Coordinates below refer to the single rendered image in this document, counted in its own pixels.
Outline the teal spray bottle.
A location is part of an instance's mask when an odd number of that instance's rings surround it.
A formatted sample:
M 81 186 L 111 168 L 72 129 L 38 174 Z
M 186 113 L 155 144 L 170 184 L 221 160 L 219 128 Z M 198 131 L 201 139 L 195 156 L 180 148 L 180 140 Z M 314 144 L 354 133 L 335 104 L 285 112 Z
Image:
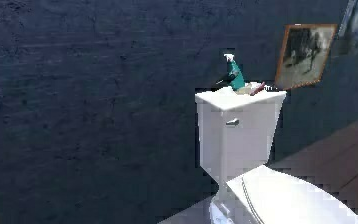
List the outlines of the teal spray bottle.
M 234 60 L 235 55 L 231 53 L 225 53 L 224 57 L 226 58 L 228 65 L 228 78 L 229 85 L 232 87 L 234 91 L 239 90 L 240 88 L 245 86 L 245 80 L 243 77 L 243 73 Z

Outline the white toilet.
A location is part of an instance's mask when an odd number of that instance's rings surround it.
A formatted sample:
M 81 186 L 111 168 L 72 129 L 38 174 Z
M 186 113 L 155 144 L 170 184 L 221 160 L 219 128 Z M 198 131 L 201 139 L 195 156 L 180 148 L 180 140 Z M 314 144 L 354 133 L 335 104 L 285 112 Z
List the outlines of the white toilet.
M 195 95 L 200 166 L 218 184 L 211 224 L 358 224 L 328 192 L 267 166 L 285 97 L 230 87 Z

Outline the dark red flat object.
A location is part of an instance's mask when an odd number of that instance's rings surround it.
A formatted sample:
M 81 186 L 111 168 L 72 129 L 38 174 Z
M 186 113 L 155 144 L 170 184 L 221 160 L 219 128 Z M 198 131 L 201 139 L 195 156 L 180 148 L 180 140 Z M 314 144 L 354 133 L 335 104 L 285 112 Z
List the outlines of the dark red flat object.
M 259 82 L 249 82 L 246 83 L 242 88 L 237 90 L 237 94 L 250 96 L 256 95 L 258 92 L 262 91 L 265 88 L 265 83 Z

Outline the framed grey picture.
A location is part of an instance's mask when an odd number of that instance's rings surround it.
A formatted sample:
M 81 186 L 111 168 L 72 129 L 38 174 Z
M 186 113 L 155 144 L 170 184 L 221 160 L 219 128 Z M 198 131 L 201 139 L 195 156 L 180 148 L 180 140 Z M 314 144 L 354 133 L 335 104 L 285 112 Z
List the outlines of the framed grey picture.
M 337 31 L 336 24 L 286 26 L 274 84 L 290 90 L 318 83 Z

